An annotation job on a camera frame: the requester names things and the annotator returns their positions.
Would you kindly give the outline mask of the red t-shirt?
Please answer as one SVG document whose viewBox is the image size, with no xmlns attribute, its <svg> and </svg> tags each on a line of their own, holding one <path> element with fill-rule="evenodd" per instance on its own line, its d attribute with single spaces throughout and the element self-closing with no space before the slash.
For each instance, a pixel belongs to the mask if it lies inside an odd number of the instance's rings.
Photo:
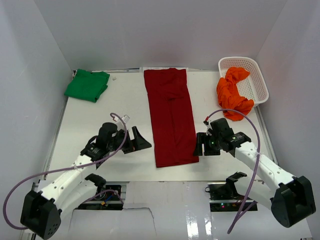
<svg viewBox="0 0 320 240">
<path fill-rule="evenodd" d="M 157 168 L 199 162 L 185 69 L 144 71 Z"/>
</svg>

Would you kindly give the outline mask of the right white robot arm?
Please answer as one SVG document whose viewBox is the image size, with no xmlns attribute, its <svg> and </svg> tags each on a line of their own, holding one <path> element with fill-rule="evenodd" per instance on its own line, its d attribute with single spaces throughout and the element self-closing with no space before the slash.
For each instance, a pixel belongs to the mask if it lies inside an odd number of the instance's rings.
<svg viewBox="0 0 320 240">
<path fill-rule="evenodd" d="M 316 212 L 311 182 L 305 177 L 296 177 L 280 168 L 243 132 L 235 133 L 224 118 L 204 121 L 206 132 L 196 134 L 195 156 L 218 156 L 221 151 L 231 154 L 253 171 L 261 182 L 256 182 L 243 172 L 226 178 L 219 188 L 210 193 L 233 200 L 240 196 L 249 198 L 269 210 L 284 227 L 294 224 Z"/>
</svg>

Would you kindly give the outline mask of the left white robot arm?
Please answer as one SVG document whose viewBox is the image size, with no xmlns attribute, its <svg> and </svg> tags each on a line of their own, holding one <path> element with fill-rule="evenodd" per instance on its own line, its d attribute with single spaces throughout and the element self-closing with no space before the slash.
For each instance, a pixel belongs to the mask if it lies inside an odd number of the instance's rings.
<svg viewBox="0 0 320 240">
<path fill-rule="evenodd" d="M 124 154 L 144 150 L 152 145 L 138 129 L 132 127 L 134 138 L 118 124 L 106 122 L 93 136 L 74 161 L 49 185 L 38 191 L 30 191 L 24 198 L 20 223 L 44 240 L 59 229 L 65 216 L 86 200 L 99 200 L 105 196 L 107 181 L 95 174 L 111 153 Z"/>
</svg>

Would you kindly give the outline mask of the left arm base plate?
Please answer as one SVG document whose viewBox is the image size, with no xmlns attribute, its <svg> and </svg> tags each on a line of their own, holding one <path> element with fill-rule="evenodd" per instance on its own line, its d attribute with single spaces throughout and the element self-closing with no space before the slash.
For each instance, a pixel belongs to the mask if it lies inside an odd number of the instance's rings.
<svg viewBox="0 0 320 240">
<path fill-rule="evenodd" d="M 124 187 L 120 184 L 105 185 L 97 190 L 97 193 L 99 193 L 97 197 L 81 204 L 77 210 L 121 211 L 123 204 L 117 194 L 124 200 L 125 193 L 122 192 L 123 189 Z"/>
</svg>

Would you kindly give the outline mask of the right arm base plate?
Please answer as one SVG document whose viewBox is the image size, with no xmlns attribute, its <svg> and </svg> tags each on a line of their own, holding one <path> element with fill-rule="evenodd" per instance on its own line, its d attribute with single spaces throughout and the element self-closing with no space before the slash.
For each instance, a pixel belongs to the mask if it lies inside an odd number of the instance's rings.
<svg viewBox="0 0 320 240">
<path fill-rule="evenodd" d="M 209 194 L 212 213 L 237 212 L 243 202 L 242 195 L 233 195 L 225 182 L 209 182 L 204 191 Z"/>
</svg>

